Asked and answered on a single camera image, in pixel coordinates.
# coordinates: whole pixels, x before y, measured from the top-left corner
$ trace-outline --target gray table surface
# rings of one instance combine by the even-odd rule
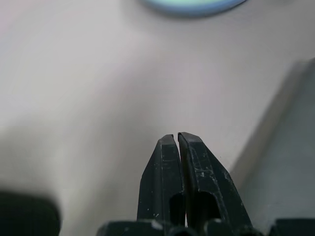
[[[315,1],[203,19],[136,0],[0,3],[0,186],[54,196],[64,236],[134,219],[158,138],[199,135],[232,170],[285,75],[315,54]]]

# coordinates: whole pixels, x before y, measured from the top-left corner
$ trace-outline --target light blue circular object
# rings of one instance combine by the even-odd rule
[[[246,0],[142,0],[153,8],[176,15],[206,16],[229,10]]]

